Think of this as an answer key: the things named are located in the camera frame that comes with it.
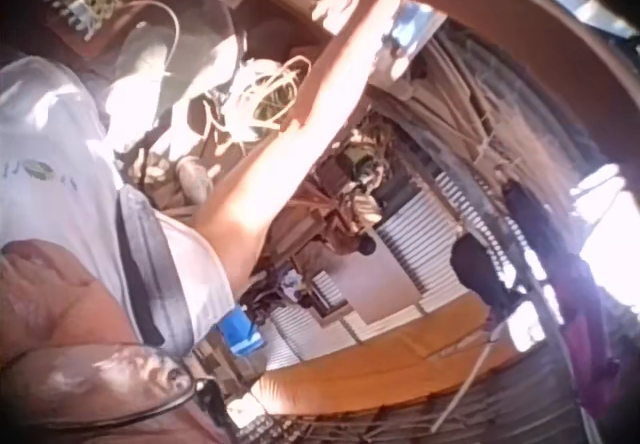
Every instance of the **raised arm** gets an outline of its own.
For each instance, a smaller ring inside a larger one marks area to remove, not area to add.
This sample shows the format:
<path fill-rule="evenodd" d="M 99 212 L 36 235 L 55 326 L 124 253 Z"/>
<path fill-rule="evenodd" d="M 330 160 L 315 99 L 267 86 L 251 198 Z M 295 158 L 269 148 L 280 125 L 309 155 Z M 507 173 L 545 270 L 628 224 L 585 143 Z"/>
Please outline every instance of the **raised arm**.
<path fill-rule="evenodd" d="M 271 222 L 357 105 L 400 0 L 360 0 L 300 89 L 286 130 L 254 150 L 212 193 L 195 228 L 240 296 Z"/>

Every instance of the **blue object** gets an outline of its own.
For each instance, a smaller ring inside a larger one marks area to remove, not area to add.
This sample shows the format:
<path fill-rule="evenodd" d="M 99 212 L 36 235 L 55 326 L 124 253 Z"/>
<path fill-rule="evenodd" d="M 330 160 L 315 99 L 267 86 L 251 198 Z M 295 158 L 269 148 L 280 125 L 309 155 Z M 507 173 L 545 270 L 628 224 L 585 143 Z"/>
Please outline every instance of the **blue object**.
<path fill-rule="evenodd" d="M 246 357 L 265 344 L 258 328 L 240 306 L 236 306 L 218 323 L 218 329 L 236 356 Z"/>

